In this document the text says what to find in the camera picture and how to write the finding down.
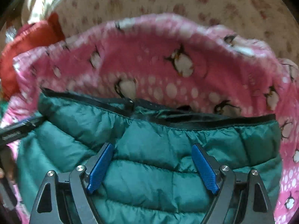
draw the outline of orange cloth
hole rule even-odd
[[[36,23],[6,45],[0,59],[0,78],[6,100],[19,92],[16,72],[13,68],[13,58],[28,50],[40,46],[49,46],[61,40],[65,40],[65,36],[62,33],[58,15],[53,13],[47,21]]]

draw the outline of pink fabric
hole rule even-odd
[[[11,98],[2,127],[36,111],[39,86],[118,97],[115,84],[125,78],[134,79],[137,98],[170,107],[191,105],[195,111],[247,117],[275,113],[282,130],[283,173],[274,215],[277,224],[285,224],[299,196],[298,67],[276,59],[261,41],[238,36],[231,46],[224,37],[233,34],[177,15],[146,15],[107,22],[23,53],[14,58],[21,94]],[[10,145],[15,157],[17,145]],[[28,223],[25,214],[22,218]]]

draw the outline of penguin print blanket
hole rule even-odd
[[[274,113],[283,159],[276,223],[287,223],[299,206],[298,67],[277,59],[262,41],[178,15],[146,15],[106,22],[23,53],[14,58],[14,68],[21,93],[11,98],[2,127],[36,111],[40,87],[143,98],[231,117]],[[10,144],[15,158],[17,146]],[[28,223],[18,192],[17,198],[23,223]]]

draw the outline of blue gripper pad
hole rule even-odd
[[[216,195],[219,191],[219,186],[216,181],[216,173],[195,144],[192,146],[191,155],[205,187]]]
[[[107,172],[107,169],[111,163],[113,157],[113,150],[113,145],[109,144],[102,156],[100,157],[100,159],[95,164],[94,168],[92,169],[89,175],[89,184],[87,186],[88,193],[92,194],[95,190],[97,190],[100,187]]]

